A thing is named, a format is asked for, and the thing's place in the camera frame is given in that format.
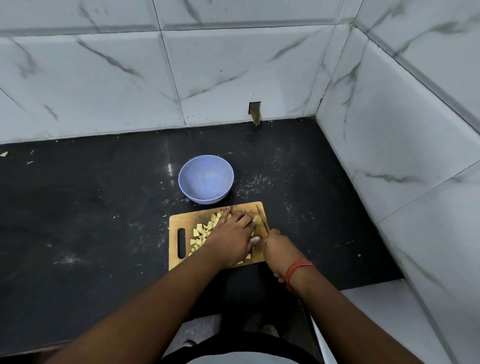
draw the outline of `bowl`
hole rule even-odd
[[[217,156],[195,157],[180,169],[181,191],[198,204],[209,205],[220,201],[229,193],[232,185],[232,166]]]

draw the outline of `hand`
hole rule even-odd
[[[285,282],[285,273],[293,263],[306,259],[290,239],[282,235],[278,229],[270,230],[270,236],[265,243],[264,258],[280,283]]]
[[[245,259],[254,244],[249,240],[255,227],[253,216],[242,210],[227,220],[229,212],[230,207],[227,207],[202,245],[202,249],[209,249],[209,254],[216,258],[220,269],[233,267]]]

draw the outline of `person's left hand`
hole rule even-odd
[[[209,255],[215,257],[220,269],[230,268],[245,259],[254,245],[254,241],[249,240],[255,227],[253,216],[242,210],[227,220],[229,212],[230,207],[227,207],[202,245],[202,249],[209,249]]]

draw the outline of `cutting board handle hole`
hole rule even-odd
[[[186,253],[186,245],[185,245],[185,229],[181,228],[178,230],[178,236],[177,236],[177,255],[179,256],[180,259],[185,258],[187,255]]]

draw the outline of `forearm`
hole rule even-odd
[[[220,271],[202,247],[182,264],[105,317],[56,363],[151,363],[163,353],[207,284]]]
[[[290,284],[306,303],[339,363],[421,363],[315,267],[297,269]]]

